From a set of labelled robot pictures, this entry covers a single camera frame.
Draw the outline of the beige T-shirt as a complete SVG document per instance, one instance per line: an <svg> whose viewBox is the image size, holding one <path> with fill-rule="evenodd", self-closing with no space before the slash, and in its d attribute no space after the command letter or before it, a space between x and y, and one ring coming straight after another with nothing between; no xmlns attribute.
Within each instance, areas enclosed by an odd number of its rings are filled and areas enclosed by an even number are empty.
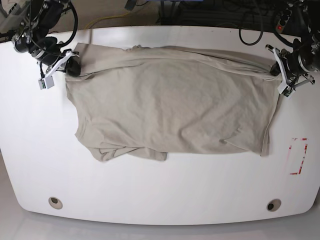
<svg viewBox="0 0 320 240"><path fill-rule="evenodd" d="M81 74L66 75L67 98L77 111L76 138L98 161L265 154L281 81L266 65L173 46L75 49Z"/></svg>

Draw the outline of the black power strip red switch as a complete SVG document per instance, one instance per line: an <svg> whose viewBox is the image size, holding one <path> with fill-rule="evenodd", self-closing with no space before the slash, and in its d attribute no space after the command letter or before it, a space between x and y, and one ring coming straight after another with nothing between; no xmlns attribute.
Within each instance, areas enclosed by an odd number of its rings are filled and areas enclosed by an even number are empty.
<svg viewBox="0 0 320 240"><path fill-rule="evenodd" d="M279 13L276 15L278 18L275 30L278 34L281 34L288 23L290 17L292 15L292 11L289 8L284 10L280 10Z"/></svg>

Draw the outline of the red tape rectangle marking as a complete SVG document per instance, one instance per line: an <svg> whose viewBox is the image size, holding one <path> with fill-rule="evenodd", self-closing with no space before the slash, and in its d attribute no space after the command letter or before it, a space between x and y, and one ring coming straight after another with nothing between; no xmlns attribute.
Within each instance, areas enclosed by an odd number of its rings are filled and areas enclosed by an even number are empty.
<svg viewBox="0 0 320 240"><path fill-rule="evenodd" d="M293 138L288 150L289 174L300 175L308 149L308 138Z"/></svg>

